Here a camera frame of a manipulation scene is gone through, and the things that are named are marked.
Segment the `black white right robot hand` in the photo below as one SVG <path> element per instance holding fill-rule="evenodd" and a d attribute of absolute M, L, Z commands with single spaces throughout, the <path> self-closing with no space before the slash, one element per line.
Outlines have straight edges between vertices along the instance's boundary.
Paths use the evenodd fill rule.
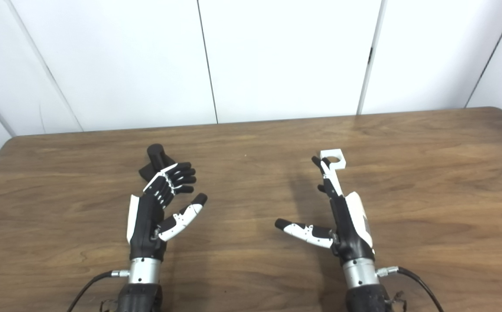
<path fill-rule="evenodd" d="M 330 249 L 342 264 L 362 258 L 375 260 L 369 233 L 366 231 L 360 234 L 360 229 L 366 229 L 364 224 L 360 225 L 365 220 L 358 211 L 352 211 L 352 194 L 344 196 L 338 176 L 330 168 L 332 162 L 318 156 L 313 156 L 312 162 L 323 176 L 323 184 L 318 185 L 318 189 L 329 198 L 336 229 L 295 223 L 282 218 L 275 221 L 275 227 L 309 244 Z"/>

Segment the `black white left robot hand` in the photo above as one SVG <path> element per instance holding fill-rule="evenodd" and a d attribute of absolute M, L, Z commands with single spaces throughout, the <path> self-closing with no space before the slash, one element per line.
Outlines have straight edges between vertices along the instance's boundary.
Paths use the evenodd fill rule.
<path fill-rule="evenodd" d="M 197 194 L 187 207 L 170 217 L 165 217 L 165 209 L 176 195 L 194 191 L 195 174 L 190 162 L 174 163 L 156 172 L 140 197 L 131 196 L 126 233 L 130 260 L 163 261 L 167 242 L 194 221 L 208 199 L 204 193 Z"/>

